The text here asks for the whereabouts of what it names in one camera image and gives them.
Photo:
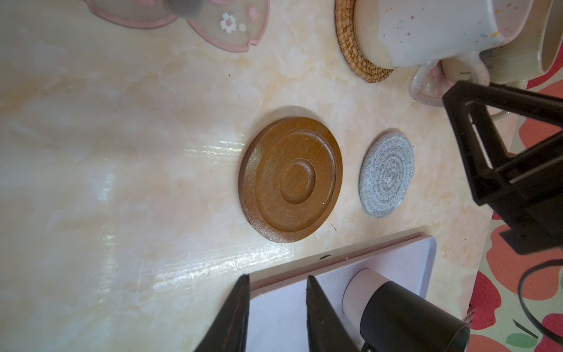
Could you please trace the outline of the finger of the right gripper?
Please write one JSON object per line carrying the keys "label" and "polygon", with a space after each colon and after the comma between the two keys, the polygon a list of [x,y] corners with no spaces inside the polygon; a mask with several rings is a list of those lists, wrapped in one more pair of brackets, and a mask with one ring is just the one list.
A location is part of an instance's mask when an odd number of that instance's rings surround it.
{"label": "finger of the right gripper", "polygon": [[458,82],[444,95],[443,104],[478,205],[492,205],[498,198],[501,180],[496,169],[510,155],[488,112],[489,107],[562,127],[560,98],[498,84]]}

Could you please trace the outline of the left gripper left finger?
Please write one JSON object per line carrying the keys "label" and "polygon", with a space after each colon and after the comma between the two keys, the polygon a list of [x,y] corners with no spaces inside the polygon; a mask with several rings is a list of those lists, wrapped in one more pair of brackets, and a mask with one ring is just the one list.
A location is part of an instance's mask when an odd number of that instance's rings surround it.
{"label": "left gripper left finger", "polygon": [[249,275],[241,275],[207,334],[195,349],[245,352],[250,309]]}

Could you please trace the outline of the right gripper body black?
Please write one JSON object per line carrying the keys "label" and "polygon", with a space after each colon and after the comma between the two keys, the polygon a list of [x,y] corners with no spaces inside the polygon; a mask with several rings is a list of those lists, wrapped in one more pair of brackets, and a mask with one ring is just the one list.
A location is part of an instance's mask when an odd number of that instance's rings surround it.
{"label": "right gripper body black", "polygon": [[562,133],[504,158],[492,209],[510,229],[503,239],[519,255],[562,245]]}

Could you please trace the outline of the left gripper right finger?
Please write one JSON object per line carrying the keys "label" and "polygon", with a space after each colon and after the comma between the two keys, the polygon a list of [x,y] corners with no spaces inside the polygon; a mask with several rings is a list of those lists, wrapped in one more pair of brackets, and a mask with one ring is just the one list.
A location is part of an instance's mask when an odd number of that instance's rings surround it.
{"label": "left gripper right finger", "polygon": [[306,286],[307,335],[310,351],[358,351],[314,276]]}

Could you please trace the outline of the beige mug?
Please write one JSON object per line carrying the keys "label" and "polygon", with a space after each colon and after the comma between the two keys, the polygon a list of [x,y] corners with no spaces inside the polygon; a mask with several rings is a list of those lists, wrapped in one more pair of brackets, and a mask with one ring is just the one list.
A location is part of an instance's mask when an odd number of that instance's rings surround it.
{"label": "beige mug", "polygon": [[535,1],[520,34],[480,54],[491,82],[518,89],[548,73],[562,45],[562,1]]}

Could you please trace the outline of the grey round knitted coaster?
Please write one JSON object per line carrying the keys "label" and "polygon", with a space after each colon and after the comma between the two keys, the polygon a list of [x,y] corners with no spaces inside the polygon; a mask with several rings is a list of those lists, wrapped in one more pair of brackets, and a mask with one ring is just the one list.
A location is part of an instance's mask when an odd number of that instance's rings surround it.
{"label": "grey round knitted coaster", "polygon": [[405,199],[415,171],[413,145],[403,132],[389,129],[369,147],[359,173],[359,197],[369,215],[384,218]]}

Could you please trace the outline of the white mug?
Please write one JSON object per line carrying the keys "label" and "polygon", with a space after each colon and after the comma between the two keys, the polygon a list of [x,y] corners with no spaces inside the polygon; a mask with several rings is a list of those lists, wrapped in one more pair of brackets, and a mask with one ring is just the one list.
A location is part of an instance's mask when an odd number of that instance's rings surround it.
{"label": "white mug", "polygon": [[409,92],[438,105],[440,94],[425,92],[423,80],[441,60],[454,58],[475,83],[489,85],[489,70],[479,57],[508,44],[523,29],[531,1],[356,1],[355,37],[361,53],[385,69],[418,67]]}

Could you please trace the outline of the brown round coaster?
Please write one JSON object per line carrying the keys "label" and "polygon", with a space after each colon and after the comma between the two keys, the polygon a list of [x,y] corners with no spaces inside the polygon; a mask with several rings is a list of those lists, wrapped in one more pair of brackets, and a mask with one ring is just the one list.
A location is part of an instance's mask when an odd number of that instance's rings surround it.
{"label": "brown round coaster", "polygon": [[240,166],[238,195],[249,224],[276,243],[300,241],[327,220],[342,187],[340,147],[321,122],[287,117],[266,126]]}

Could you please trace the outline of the woven rattan round coaster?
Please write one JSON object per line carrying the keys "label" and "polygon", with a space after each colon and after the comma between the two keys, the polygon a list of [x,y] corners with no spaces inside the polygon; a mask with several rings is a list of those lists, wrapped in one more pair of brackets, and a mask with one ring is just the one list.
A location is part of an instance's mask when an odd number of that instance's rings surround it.
{"label": "woven rattan round coaster", "polygon": [[382,82],[394,71],[374,65],[359,49],[353,24],[355,3],[355,0],[335,1],[334,23],[341,53],[350,69],[365,82],[371,84]]}

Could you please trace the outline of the pink flower coaster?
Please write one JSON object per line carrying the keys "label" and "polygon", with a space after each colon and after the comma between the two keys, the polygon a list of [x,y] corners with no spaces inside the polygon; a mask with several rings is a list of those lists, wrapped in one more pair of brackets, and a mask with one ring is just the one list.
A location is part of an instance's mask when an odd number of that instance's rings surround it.
{"label": "pink flower coaster", "polygon": [[414,74],[409,94],[417,102],[427,106],[443,107],[444,94],[454,85],[447,78],[440,60],[420,65]]}
{"label": "pink flower coaster", "polygon": [[221,50],[242,53],[258,45],[268,26],[267,0],[204,1],[196,18],[179,18],[162,1],[85,1],[96,16],[132,29],[158,29],[183,19],[206,42]]}

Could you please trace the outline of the grey mug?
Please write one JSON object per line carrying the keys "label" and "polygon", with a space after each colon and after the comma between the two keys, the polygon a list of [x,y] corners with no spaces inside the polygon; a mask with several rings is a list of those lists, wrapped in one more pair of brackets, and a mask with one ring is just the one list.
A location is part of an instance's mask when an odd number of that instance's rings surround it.
{"label": "grey mug", "polygon": [[203,6],[203,0],[163,0],[168,12],[179,18],[196,18]]}

